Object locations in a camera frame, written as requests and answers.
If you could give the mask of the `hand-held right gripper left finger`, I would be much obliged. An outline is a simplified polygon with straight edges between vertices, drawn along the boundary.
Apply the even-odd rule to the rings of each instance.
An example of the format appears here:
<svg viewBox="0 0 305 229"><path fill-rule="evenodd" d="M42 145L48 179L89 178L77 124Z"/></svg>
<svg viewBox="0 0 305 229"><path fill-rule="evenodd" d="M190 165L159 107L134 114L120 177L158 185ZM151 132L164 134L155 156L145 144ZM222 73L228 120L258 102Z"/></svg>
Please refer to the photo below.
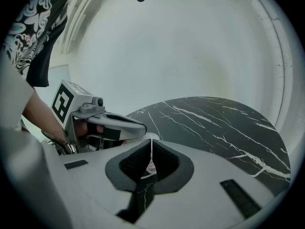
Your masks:
<svg viewBox="0 0 305 229"><path fill-rule="evenodd" d="M107 212L142 217L152 207L153 179L144 173L151 160L151 140L102 151L62 156L73 181Z"/></svg>

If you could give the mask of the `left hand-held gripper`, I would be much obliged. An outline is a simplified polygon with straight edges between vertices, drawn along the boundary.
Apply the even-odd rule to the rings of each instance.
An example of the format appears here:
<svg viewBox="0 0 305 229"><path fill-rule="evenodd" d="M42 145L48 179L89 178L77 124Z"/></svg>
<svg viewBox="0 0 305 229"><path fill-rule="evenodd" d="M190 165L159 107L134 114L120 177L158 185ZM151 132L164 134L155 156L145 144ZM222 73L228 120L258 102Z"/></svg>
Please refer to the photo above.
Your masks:
<svg viewBox="0 0 305 229"><path fill-rule="evenodd" d="M51 110L63 128L67 142L74 145L78 153L89 152L86 138L75 133L75 123L87 123L86 137L105 140L131 140L143 137L147 132L145 124L120 114L105 112L103 99L95 97L80 85L62 80Z"/></svg>

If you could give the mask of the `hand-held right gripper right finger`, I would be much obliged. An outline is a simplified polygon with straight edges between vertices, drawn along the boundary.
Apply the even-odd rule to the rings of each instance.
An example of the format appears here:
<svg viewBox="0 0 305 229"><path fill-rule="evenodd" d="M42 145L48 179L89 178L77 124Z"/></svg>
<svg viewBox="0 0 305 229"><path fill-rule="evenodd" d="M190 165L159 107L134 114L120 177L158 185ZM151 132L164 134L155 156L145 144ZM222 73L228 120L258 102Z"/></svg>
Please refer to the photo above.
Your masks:
<svg viewBox="0 0 305 229"><path fill-rule="evenodd" d="M218 155L157 140L152 147L160 178L138 227L241 228L274 199L264 184Z"/></svg>

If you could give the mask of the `person's left hand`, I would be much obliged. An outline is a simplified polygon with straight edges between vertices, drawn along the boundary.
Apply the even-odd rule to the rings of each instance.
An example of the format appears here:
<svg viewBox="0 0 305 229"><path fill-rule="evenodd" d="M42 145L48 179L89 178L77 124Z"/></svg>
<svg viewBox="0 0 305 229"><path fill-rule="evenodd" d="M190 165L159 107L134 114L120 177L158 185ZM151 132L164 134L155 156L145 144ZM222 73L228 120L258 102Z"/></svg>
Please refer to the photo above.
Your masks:
<svg viewBox="0 0 305 229"><path fill-rule="evenodd" d="M103 134L104 126L87 122L76 122L74 130L75 135L77 137L83 137L87 135L99 135Z"/></svg>

